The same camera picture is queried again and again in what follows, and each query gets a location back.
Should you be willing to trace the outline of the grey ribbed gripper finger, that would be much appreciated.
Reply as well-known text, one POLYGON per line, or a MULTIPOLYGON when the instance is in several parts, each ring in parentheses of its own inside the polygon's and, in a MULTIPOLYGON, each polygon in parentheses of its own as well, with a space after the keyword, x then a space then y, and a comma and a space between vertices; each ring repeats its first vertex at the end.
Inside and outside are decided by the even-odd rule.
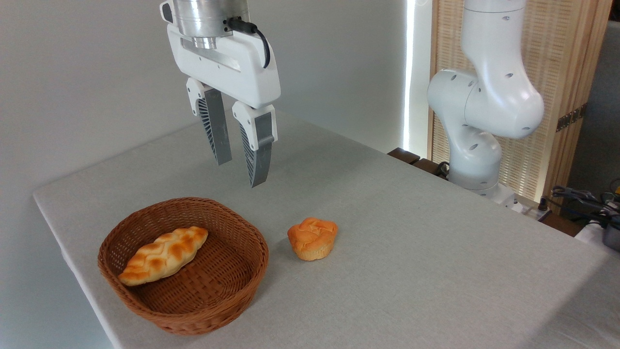
POLYGON ((195 78, 188 78, 186 89, 193 114, 200 118, 211 151, 218 165, 232 159, 222 93, 195 78))
POLYGON ((254 188, 266 181, 272 158, 272 145, 278 140, 275 108, 268 105, 254 109, 236 101, 232 112, 240 124, 249 181, 254 188))

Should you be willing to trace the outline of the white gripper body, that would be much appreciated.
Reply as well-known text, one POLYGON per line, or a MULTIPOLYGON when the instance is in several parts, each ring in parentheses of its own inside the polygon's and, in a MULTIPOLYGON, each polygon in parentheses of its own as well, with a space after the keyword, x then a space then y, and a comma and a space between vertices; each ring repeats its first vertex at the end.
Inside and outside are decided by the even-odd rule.
POLYGON ((281 96, 275 54, 265 64, 264 43, 253 34, 233 31, 216 39, 215 49, 194 46, 189 37, 168 24, 169 44, 182 73, 255 109, 281 96))

